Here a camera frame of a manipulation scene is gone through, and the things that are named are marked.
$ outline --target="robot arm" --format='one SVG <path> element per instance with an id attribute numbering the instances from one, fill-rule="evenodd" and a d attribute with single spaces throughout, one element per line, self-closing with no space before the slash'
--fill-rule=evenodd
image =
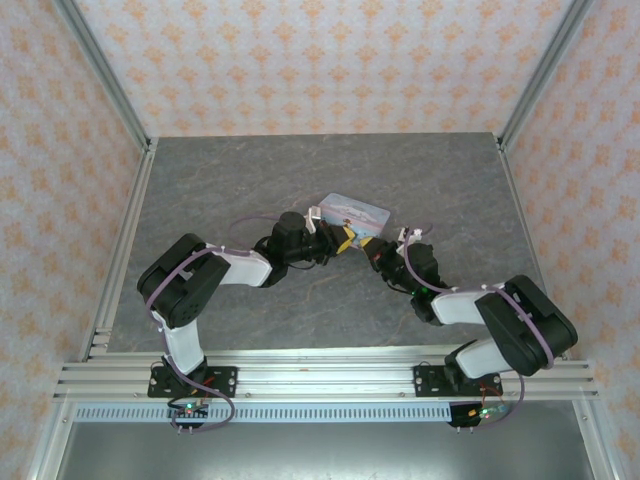
<path id="1" fill-rule="evenodd" d="M 440 279 L 433 247 L 414 243 L 420 239 L 420 233 L 408 238 L 407 234 L 406 229 L 403 230 L 400 245 L 379 238 L 361 241 L 373 269 L 385 282 L 412 294 L 411 305 L 422 321 L 433 325 L 486 325 L 491 334 L 489 339 L 470 342 L 448 355 L 441 372 L 443 375 L 434 380 L 435 383 L 446 381 L 459 392 L 465 385 L 488 375 L 515 370 L 521 375 L 531 376 L 547 366 L 543 346 L 511 305 L 495 292 L 496 288 L 474 291 L 448 289 Z M 416 275 L 438 291 L 417 281 L 406 268 L 405 255 L 409 255 Z M 530 278 L 518 275 L 498 288 L 528 314 L 554 357 L 576 344 L 578 336 L 571 322 Z"/>
<path id="2" fill-rule="evenodd" d="M 163 361 L 170 355 L 180 372 L 201 382 L 207 365 L 197 317 L 219 285 L 270 287 L 287 274 L 290 264 L 306 260 L 325 265 L 354 238 L 351 230 L 320 220 L 317 207 L 310 209 L 306 219 L 295 212 L 282 214 L 272 234 L 249 252 L 215 247 L 192 233 L 184 235 L 142 274 L 137 285 L 146 303 L 155 297 L 151 311 L 166 341 Z M 203 250 L 207 252 L 195 258 Z M 193 261 L 166 283 L 187 259 Z M 162 283 L 166 285 L 158 294 Z"/>

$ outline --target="black mounting bracket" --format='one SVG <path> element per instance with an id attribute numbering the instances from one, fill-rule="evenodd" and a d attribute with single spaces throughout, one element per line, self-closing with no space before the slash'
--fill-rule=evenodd
<path id="1" fill-rule="evenodd" d="M 413 367 L 413 386 L 416 397 L 481 397 L 482 386 L 491 387 L 502 395 L 500 375 L 490 373 L 480 378 L 452 384 L 445 375 L 444 365 L 416 365 Z M 486 389 L 484 395 L 497 397 L 495 392 Z"/>
<path id="2" fill-rule="evenodd" d="M 207 384 L 208 387 L 224 393 L 229 398 L 236 396 L 238 367 L 207 366 L 204 378 L 213 378 L 213 380 Z M 151 369 L 149 389 L 147 390 L 147 396 L 149 398 L 199 398 L 207 395 L 206 392 L 201 390 L 192 393 L 193 390 L 193 387 L 185 385 L 184 382 L 176 377 L 170 366 L 158 365 Z"/>

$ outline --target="aluminum frame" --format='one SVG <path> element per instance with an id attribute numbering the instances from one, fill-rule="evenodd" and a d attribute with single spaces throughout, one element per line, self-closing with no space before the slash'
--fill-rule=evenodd
<path id="1" fill-rule="evenodd" d="M 518 132 L 533 110 L 538 98 L 544 90 L 548 80 L 553 76 L 556 66 L 571 43 L 577 31 L 582 26 L 582 20 L 593 4 L 593 0 L 574 0 L 564 16 L 547 50 L 542 55 L 529 83 L 520 96 L 511 117 L 500 135 L 500 144 L 508 150 L 513 144 Z"/>
<path id="2" fill-rule="evenodd" d="M 107 95 L 113 102 L 116 110 L 120 114 L 122 121 L 131 135 L 131 138 L 140 148 L 145 148 L 149 144 L 142 122 L 138 118 L 127 94 L 125 93 L 118 78 L 113 73 L 107 57 L 98 44 L 95 36 L 91 32 L 87 20 L 75 0 L 53 0 L 60 15 L 67 21 L 69 29 L 75 35 L 80 47 L 98 79 L 104 86 Z"/>
<path id="3" fill-rule="evenodd" d="M 96 311 L 94 326 L 87 335 L 81 362 L 65 364 L 56 387 L 49 424 L 38 444 L 28 478 L 56 478 L 69 439 L 78 402 L 146 402 L 149 365 L 160 353 L 110 354 L 107 347 L 111 327 L 122 289 L 136 225 L 153 163 L 157 139 L 149 144 L 146 133 L 131 103 L 111 70 L 104 53 L 91 33 L 75 0 L 54 0 L 62 16 L 78 38 L 88 61 L 105 86 L 127 130 L 144 148 L 134 187 L 123 215 L 117 243 L 112 253 L 105 288 Z M 522 215 L 517 191 L 511 178 L 505 151 L 544 89 L 571 38 L 593 0 L 575 0 L 569 8 L 551 44 L 547 48 L 531 81 L 499 138 L 498 150 L 509 181 L 529 247 L 532 242 Z M 537 259 L 536 268 L 543 279 Z M 355 349 L 309 349 L 280 351 L 209 352 L 211 364 L 234 364 L 242 369 L 238 396 L 242 403 L 290 401 L 297 403 L 346 402 L 416 402 L 411 366 L 420 361 L 441 364 L 444 355 L 455 346 L 373 347 Z M 504 374 L 507 397 L 518 394 L 514 374 Z M 610 435 L 603 421 L 604 410 L 598 402 L 589 365 L 584 361 L 558 361 L 553 370 L 540 371 L 527 379 L 526 400 L 573 400 L 578 423 L 597 479 L 623 478 Z M 453 398 L 425 399 L 447 402 Z"/>

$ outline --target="yellow object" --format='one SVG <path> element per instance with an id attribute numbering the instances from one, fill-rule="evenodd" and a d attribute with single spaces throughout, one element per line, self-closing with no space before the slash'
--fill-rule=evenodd
<path id="1" fill-rule="evenodd" d="M 338 255 L 344 252 L 347 248 L 349 248 L 349 245 L 353 243 L 353 239 L 356 238 L 356 234 L 353 233 L 353 230 L 347 227 L 342 227 L 342 228 L 344 228 L 344 232 L 347 234 L 347 239 L 344 241 L 342 245 L 340 245 L 340 248 L 338 248 Z"/>

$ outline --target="orange floral pattern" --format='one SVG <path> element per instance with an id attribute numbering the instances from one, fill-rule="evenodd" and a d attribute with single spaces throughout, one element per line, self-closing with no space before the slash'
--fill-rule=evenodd
<path id="1" fill-rule="evenodd" d="M 595 2 L 509 152 L 550 293 L 640 472 L 640 4 Z"/>
<path id="2" fill-rule="evenodd" d="M 197 136 L 500 133 L 570 3 L 84 0 L 81 7 L 147 132 Z"/>
<path id="3" fill-rule="evenodd" d="M 53 2 L 4 0 L 0 23 L 0 476 L 26 478 L 61 364 L 94 315 L 139 151 Z"/>

